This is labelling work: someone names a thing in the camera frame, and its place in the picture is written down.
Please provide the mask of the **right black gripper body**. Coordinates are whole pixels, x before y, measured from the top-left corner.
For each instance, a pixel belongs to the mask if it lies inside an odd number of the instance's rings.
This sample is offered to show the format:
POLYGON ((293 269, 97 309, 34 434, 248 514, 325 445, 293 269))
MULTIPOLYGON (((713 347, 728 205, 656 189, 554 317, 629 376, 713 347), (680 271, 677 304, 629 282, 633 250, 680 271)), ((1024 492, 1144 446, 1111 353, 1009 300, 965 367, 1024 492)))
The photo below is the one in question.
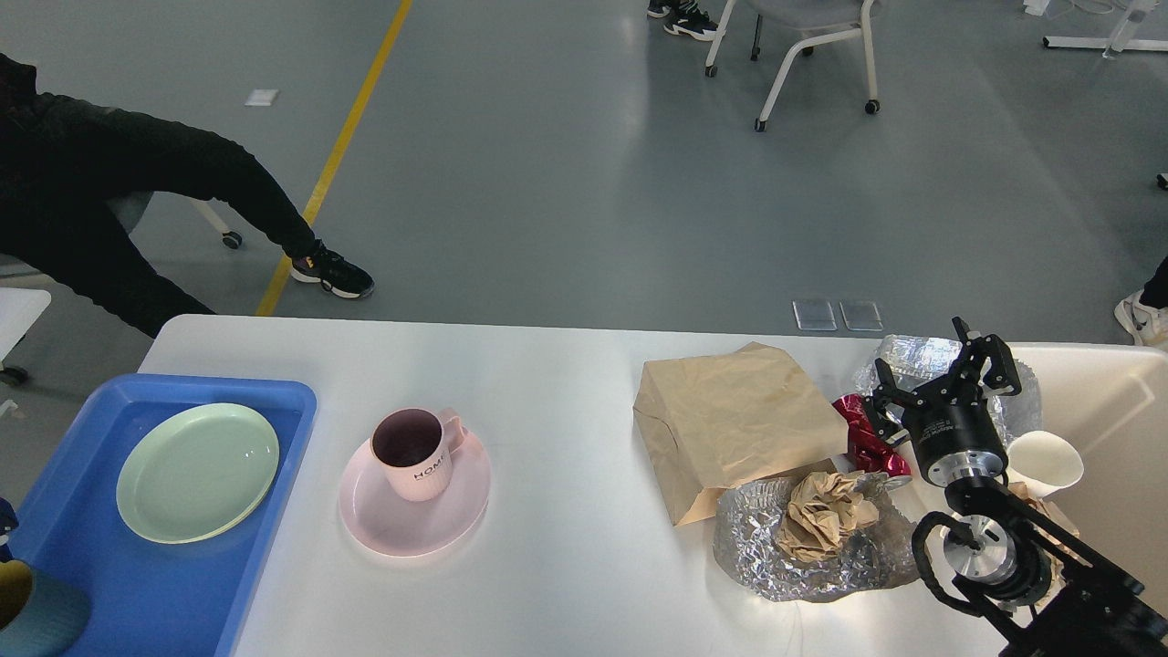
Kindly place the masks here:
POLYGON ((987 399, 943 390, 911 390, 912 402, 902 412, 919 473, 930 484, 947 485, 976 477, 996 478, 1008 465, 1004 442, 997 436, 987 399))

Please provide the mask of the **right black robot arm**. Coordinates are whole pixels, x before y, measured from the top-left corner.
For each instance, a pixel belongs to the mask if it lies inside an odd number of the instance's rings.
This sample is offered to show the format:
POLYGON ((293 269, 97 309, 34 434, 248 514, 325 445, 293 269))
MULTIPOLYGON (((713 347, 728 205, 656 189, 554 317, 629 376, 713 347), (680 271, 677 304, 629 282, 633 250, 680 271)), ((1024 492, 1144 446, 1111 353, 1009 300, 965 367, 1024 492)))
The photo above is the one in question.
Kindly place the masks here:
POLYGON ((1009 346, 953 319, 961 345, 939 376, 902 390, 890 365, 862 400, 880 438, 910 442, 919 473, 948 511, 913 530, 916 567, 932 595, 982 617, 1006 656, 1163 656, 1164 616, 1143 585, 1006 487, 1008 454, 988 410, 1022 390, 1009 346))

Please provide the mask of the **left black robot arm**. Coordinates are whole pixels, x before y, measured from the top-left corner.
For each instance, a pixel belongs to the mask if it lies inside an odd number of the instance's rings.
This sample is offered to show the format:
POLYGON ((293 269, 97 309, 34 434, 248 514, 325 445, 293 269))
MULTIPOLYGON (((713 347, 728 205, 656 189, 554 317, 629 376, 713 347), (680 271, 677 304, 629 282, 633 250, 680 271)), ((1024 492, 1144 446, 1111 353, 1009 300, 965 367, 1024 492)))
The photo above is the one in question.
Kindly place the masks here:
POLYGON ((13 560, 9 541, 11 534, 18 530, 16 509, 1 496, 0 498, 0 561, 13 560))

